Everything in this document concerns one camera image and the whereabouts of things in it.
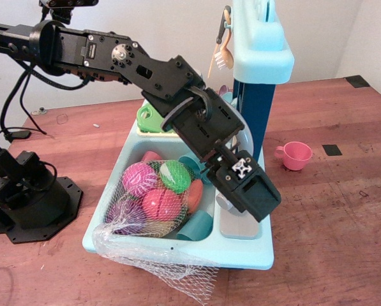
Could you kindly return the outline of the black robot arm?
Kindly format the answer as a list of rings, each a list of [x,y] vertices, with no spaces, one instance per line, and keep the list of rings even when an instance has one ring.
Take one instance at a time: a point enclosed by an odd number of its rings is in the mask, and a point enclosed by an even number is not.
[[[127,36],[68,29],[45,20],[34,26],[0,24],[0,53],[53,76],[134,84],[204,164],[211,183],[240,212],[261,221],[281,201],[251,154],[228,142],[245,128],[239,113],[181,57],[159,61]]]

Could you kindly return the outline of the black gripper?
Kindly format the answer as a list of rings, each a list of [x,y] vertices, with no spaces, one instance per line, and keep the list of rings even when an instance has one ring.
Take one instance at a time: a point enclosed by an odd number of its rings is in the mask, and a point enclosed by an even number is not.
[[[162,129],[172,128],[202,164],[207,178],[239,212],[258,222],[280,203],[281,195],[257,160],[237,142],[229,142],[245,124],[233,108],[211,89],[162,91]]]

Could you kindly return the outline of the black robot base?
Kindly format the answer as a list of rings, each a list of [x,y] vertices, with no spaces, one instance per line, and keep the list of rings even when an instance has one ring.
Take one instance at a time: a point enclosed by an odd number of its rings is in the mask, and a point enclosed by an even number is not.
[[[14,244],[41,242],[77,216],[83,192],[35,152],[0,147],[0,234]]]

